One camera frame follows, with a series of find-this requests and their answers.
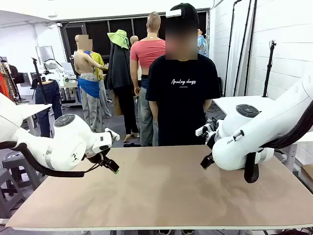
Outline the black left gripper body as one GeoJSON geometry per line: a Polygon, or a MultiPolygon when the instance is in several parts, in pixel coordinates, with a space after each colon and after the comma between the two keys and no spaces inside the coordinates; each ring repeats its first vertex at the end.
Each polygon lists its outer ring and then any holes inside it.
{"type": "Polygon", "coordinates": [[[110,148],[104,149],[103,151],[96,153],[94,156],[87,156],[86,158],[94,164],[107,164],[111,160],[107,157],[108,152],[110,151],[110,148]]]}

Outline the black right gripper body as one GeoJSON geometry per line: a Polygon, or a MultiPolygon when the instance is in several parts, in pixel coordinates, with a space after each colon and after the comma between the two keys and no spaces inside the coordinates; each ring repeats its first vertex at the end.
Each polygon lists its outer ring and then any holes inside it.
{"type": "Polygon", "coordinates": [[[212,150],[213,149],[213,146],[216,142],[215,140],[215,135],[216,133],[209,133],[208,136],[207,136],[207,142],[206,142],[206,145],[212,150]]]}

